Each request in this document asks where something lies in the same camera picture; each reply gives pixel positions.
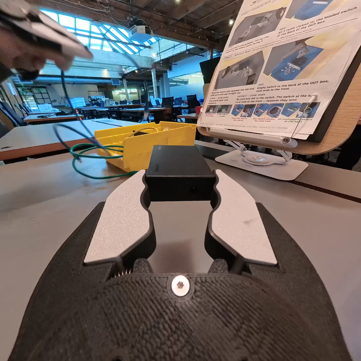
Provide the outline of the printed instruction sheet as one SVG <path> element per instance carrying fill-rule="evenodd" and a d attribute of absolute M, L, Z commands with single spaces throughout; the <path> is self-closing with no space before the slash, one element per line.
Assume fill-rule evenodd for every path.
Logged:
<path fill-rule="evenodd" d="M 314 133 L 360 48 L 360 1 L 244 1 L 197 125 Z"/>

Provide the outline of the person's left hand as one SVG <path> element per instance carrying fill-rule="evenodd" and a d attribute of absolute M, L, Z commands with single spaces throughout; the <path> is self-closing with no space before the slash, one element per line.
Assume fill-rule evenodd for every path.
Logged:
<path fill-rule="evenodd" d="M 60 70 L 66 71 L 72 65 L 74 57 L 52 50 L 30 45 L 6 29 L 0 30 L 0 81 L 12 74 L 12 69 L 27 71 L 42 70 L 47 60 L 54 61 Z"/>

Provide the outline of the wooden edge desk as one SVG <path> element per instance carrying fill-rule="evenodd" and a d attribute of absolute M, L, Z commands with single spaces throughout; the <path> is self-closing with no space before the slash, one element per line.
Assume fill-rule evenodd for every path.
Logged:
<path fill-rule="evenodd" d="M 98 130 L 140 125 L 140 123 L 107 118 L 83 122 L 92 133 Z M 17 127 L 0 139 L 0 160 L 21 159 L 64 149 L 65 147 L 56 137 L 54 124 Z"/>

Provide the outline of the white ceiling projector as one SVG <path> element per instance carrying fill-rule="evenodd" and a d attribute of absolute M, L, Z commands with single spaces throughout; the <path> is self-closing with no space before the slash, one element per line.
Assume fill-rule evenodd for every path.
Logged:
<path fill-rule="evenodd" d="M 153 31 L 146 25 L 134 25 L 129 30 L 129 40 L 143 43 L 153 37 Z"/>

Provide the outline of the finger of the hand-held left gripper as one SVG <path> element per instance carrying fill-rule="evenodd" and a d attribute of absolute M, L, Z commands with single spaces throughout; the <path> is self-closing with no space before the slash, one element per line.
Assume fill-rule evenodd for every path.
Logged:
<path fill-rule="evenodd" d="M 58 24 L 48 15 L 44 14 L 37 7 L 27 3 L 26 1 L 1 0 L 0 14 L 6 14 L 18 18 L 25 18 L 25 16 L 28 14 L 39 15 L 41 20 L 43 20 L 44 23 L 48 25 L 51 29 L 56 31 L 58 34 L 58 38 L 61 39 L 62 53 L 60 54 L 72 57 L 81 57 L 89 60 L 93 59 L 92 52 L 85 45 L 83 45 L 75 35 L 67 31 L 63 26 Z"/>
<path fill-rule="evenodd" d="M 25 18 L 1 14 L 1 26 L 11 30 L 30 45 L 62 53 L 61 39 L 56 31 L 41 20 L 39 15 L 28 14 Z"/>

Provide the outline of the black network switch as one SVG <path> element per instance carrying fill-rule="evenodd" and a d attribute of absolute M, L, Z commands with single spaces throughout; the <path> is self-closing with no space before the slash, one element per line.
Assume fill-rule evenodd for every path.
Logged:
<path fill-rule="evenodd" d="M 145 181 L 151 202 L 210 201 L 215 175 L 196 146 L 153 146 Z"/>

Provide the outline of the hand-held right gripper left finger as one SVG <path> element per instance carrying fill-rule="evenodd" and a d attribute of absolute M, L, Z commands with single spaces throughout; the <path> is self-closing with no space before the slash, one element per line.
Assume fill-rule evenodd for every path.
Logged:
<path fill-rule="evenodd" d="M 148 259 L 156 249 L 150 204 L 146 170 L 140 170 L 107 197 L 84 263 L 132 266 Z"/>

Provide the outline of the wooden document stand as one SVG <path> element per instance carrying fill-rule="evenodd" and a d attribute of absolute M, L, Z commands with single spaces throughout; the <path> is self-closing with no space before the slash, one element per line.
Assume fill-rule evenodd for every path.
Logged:
<path fill-rule="evenodd" d="M 235 150 L 216 158 L 217 162 L 253 171 L 279 180 L 294 180 L 307 167 L 292 160 L 292 154 L 318 155 L 343 144 L 360 117 L 360 48 L 343 76 L 316 130 L 305 140 L 293 136 L 250 133 L 230 129 L 199 127 L 204 136 L 228 141 Z"/>

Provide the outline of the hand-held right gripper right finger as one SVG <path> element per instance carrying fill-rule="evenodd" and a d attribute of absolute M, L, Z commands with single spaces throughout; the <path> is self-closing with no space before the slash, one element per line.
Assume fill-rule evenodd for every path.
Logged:
<path fill-rule="evenodd" d="M 212 259 L 224 259 L 229 267 L 237 263 L 276 266 L 277 259 L 256 201 L 239 183 L 223 171 L 214 170 L 205 250 Z"/>

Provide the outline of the yellow plastic bin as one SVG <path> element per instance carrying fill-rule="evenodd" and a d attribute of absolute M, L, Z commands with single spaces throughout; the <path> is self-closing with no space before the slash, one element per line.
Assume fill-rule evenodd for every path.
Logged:
<path fill-rule="evenodd" d="M 154 145 L 193 146 L 196 125 L 154 122 L 95 131 L 100 144 L 112 146 L 106 161 L 125 172 L 147 169 Z"/>

